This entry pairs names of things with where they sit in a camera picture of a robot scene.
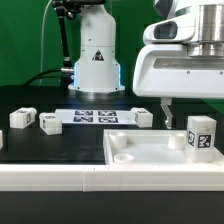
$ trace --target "black and white pattern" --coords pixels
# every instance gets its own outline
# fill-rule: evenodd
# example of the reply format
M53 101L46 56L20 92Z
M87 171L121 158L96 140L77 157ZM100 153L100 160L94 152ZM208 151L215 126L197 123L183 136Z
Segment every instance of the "black and white pattern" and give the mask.
M93 116L93 111L92 110L76 110L75 115Z
M116 111L112 110L104 110L104 111L98 111L98 116L115 117L117 116L117 113Z
M145 114L145 113L147 113L147 111L145 111L145 110L139 110L139 111L137 111L137 113L139 113L139 114Z
M93 122L93 117L74 117L73 122L92 123Z
M198 148L205 149L211 147L212 136L211 135L199 135L198 136Z
M188 144L194 147L195 144L195 134L191 131L188 132Z
M46 129L46 121L43 120L43 128Z
M45 118L50 120L50 119L55 119L56 117L55 116L45 116Z
M99 122L104 124L115 124L118 123L116 117L99 117Z
M31 115L30 115L30 113L26 115L26 122L27 122L27 124L31 122Z
M25 113L27 113L28 111L26 111L26 110L18 110L17 111L17 113L20 113L20 114L25 114Z

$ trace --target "silver cylinder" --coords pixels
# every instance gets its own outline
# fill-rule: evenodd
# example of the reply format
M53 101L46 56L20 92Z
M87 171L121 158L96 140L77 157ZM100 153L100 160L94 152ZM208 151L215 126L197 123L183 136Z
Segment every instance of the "silver cylinder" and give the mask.
M195 36L188 41L188 56L224 56L224 6L204 5L182 9L177 15L192 13L196 17Z

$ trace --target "marker on cube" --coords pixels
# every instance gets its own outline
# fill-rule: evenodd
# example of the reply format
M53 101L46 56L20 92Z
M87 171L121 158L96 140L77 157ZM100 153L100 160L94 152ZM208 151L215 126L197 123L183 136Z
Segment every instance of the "marker on cube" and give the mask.
M132 108L131 112L135 113L135 121L140 128L151 128L153 122L153 114L145 108Z
M54 113L41 113L39 118L40 128L47 135L62 134L62 120Z
M35 121L35 108L22 107L9 115L10 128L24 129Z
M212 162L216 120L208 116L189 116L186 156L193 162Z

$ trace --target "black cable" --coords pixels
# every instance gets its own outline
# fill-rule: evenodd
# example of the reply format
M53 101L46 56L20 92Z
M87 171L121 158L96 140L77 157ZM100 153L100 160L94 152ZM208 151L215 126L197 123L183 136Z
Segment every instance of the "black cable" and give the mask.
M35 75L33 78L29 79L28 81L26 81L23 86L29 86L29 84L31 82L33 82L34 80L36 80L37 78L40 78L44 75L47 75L47 74L50 74L50 73L54 73L54 72L61 72L61 69L60 68L55 68L55 69L49 69L49 70L46 70L46 71L43 71L37 75Z
M24 85L24 86L29 86L29 84L31 83L31 82L33 82L34 80L37 80L37 79L57 79L57 78L69 78L70 76L68 76L68 75L55 75L55 76L44 76L44 77L36 77L36 78L33 78L33 79L30 79L30 82L28 83L27 82L27 84L26 85Z

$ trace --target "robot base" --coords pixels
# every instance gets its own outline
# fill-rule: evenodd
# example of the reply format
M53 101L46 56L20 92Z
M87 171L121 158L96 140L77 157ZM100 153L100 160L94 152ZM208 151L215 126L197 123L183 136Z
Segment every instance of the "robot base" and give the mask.
M120 89L114 92L85 92L85 91L69 88L68 93L71 96L76 96L76 97L89 99L89 100L108 100L108 99L124 96L125 88L121 87Z

